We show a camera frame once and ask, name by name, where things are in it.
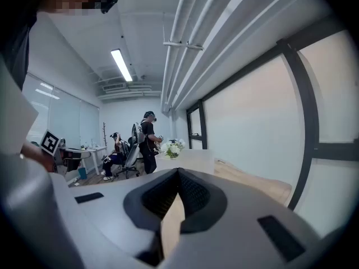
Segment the backpack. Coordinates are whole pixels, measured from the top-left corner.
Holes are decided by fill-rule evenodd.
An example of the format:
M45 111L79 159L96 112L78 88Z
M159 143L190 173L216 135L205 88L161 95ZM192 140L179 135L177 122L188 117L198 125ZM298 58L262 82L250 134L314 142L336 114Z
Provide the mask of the backpack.
M141 123L134 123L132 126L132 144L135 143L143 143L146 139L146 134L142 131L142 123L147 122L146 120L142 121Z

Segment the air vent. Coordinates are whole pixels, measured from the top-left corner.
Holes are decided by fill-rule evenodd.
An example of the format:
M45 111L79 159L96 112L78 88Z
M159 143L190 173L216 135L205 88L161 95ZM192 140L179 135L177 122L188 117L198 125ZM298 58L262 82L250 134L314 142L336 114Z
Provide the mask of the air vent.
M111 84L111 85L103 86L102 88L103 88L104 91L120 90L120 89L125 89L125 88L126 88L126 84L125 84L125 83L121 83L121 84Z

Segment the white wall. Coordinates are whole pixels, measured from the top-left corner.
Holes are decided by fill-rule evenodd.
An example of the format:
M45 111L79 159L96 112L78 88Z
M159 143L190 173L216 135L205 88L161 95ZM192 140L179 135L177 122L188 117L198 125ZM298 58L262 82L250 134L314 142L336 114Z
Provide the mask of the white wall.
M300 174L304 126L296 84L279 56L204 102L208 148L246 173L286 182Z
M359 135L359 65L349 33L318 41L300 56L314 88L320 142L353 142Z
M352 161L313 159L295 212L321 236L344 225L358 201L359 166Z
M121 138L127 141L131 137L133 124L140 123L144 114L149 110L154 112L157 118L157 122L153 125L155 135L157 137L162 135L164 140L167 141L170 138L169 118L161 113L160 99L143 98L104 104L100 122L106 123L108 152L111 152L114 146L114 141L110 138L110 135L114 132L119 132Z
M188 143L188 126L187 126L187 114L185 110L177 110L174 114L174 122L177 132L177 138L181 138L185 141L186 149L190 148Z
M314 88L320 142L353 142L359 134L359 65L348 33L336 33L299 54ZM313 159L295 211L324 236L346 223L358 189L359 163Z
M39 13L30 32L29 72L81 100L101 107L102 102L95 95L88 70L47 14Z

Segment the black pants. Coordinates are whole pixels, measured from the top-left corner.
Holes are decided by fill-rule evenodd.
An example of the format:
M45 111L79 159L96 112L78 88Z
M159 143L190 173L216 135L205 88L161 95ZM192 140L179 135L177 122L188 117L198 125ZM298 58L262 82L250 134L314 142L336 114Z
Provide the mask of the black pants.
M113 165L113 164L118 164L118 165L120 165L120 164L122 164L123 163L123 156L122 156L122 154L116 154L116 155L110 155L110 157L111 157L111 160L110 161L108 161L107 163L103 163L103 166L102 166L102 168L105 170L105 175L107 176L107 177L111 177L112 176L112 172L111 172L111 166Z
M140 147L140 151L144 157L146 174L150 174L154 172L157 167L155 154L149 150L147 145Z

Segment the floor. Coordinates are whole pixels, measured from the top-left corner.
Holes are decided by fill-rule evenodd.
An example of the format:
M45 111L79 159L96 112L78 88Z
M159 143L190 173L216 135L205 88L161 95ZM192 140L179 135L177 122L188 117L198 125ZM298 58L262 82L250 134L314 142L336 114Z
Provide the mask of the floor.
M140 175L144 175L146 174L145 173L145 167L144 167L144 163L142 160L138 160L136 162L136 168L138 169L138 171L140 172ZM112 173L117 173L119 171L121 171L121 167L118 168L118 165L113 165L111 167L111 172ZM135 173L132 173L132 172L129 172L128 174L128 177L129 178L132 178L132 177L135 177L136 174ZM69 187L75 187L75 183L78 183L79 185L77 186L84 186L84 185L94 185L94 184L101 184L101 183L109 183L111 182L110 180L109 181L104 181L103 180L104 176L103 175L97 175L96 174L96 171L95 170L92 170L89 174L88 174L88 178L87 179L79 179L77 180L76 182L73 182L69 185ZM119 181L119 180L125 180L126 177L124 174L119 174L119 176L113 181L113 182L116 182L116 181Z
M140 172L140 175L144 175L144 164L142 160L137 161L137 169ZM118 170L118 165L113 165L112 172L115 173ZM239 182L245 185L252 186L274 200L278 201L281 204L284 204L292 190L291 185L281 182L279 180L265 179L261 177L256 177L251 174L247 174L239 169L237 169L232 164L220 160L215 159L214 163L214 175L232 180L234 182ZM100 184L106 183L103 180L103 175L96 175L96 172L90 173L87 179L80 179L77 182L80 184L78 186L91 185L91 184ZM129 175L130 178L135 177L134 173ZM124 180L125 175L120 174L117 180ZM172 203L172 206L168 210L166 216L162 221L162 246L164 251L164 256L167 257L170 255L173 248L179 241L180 237L180 225L181 222L185 219L185 211L183 208L182 201L177 195L176 199Z

